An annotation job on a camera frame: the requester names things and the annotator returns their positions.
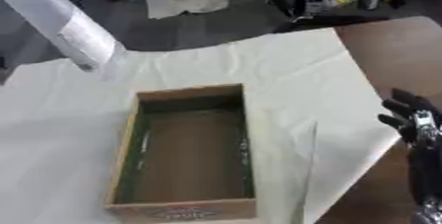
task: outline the robotic hand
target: robotic hand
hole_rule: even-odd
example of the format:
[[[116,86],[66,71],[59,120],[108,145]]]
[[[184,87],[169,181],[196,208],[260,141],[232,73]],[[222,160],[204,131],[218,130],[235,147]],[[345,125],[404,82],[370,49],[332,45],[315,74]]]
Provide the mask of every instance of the robotic hand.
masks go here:
[[[442,224],[442,113],[422,97],[394,89],[383,106],[395,116],[379,114],[408,147],[408,179],[418,209],[412,224]]]

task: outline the open wooden box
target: open wooden box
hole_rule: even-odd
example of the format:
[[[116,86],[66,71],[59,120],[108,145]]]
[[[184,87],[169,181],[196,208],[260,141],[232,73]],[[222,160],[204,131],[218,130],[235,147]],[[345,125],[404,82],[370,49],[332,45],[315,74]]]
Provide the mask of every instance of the open wooden box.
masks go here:
[[[124,223],[256,217],[242,85],[137,94],[106,209]]]

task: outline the cardboard box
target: cardboard box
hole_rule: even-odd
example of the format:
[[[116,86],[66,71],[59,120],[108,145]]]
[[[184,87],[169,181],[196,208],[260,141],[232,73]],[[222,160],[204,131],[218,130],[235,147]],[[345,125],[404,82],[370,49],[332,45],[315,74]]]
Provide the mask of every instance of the cardboard box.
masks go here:
[[[124,223],[256,217],[243,87],[137,94],[106,209]]]

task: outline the wooden table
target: wooden table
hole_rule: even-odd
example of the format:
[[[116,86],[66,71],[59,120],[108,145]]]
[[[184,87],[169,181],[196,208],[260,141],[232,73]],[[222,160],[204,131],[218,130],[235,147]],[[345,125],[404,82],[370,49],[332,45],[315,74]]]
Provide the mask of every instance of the wooden table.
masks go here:
[[[391,88],[409,90],[442,108],[442,29],[413,17],[336,29],[383,98]],[[406,224],[414,210],[408,192],[406,150],[392,148],[319,221],[321,224]]]

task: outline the floor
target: floor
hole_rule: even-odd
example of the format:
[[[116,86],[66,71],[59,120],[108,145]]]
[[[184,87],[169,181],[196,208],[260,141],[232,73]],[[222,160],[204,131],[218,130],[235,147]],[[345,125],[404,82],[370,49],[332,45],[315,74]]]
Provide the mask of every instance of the floor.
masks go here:
[[[168,51],[216,45],[270,33],[286,21],[265,0],[230,0],[227,9],[201,15],[181,15],[162,20],[147,19],[144,2],[76,0],[81,8],[105,27],[128,49]],[[375,11],[357,10],[354,5],[334,14],[364,16],[428,16],[442,24],[442,0],[413,0],[399,10],[382,5]],[[14,68],[62,55],[26,21],[0,1],[0,56]]]

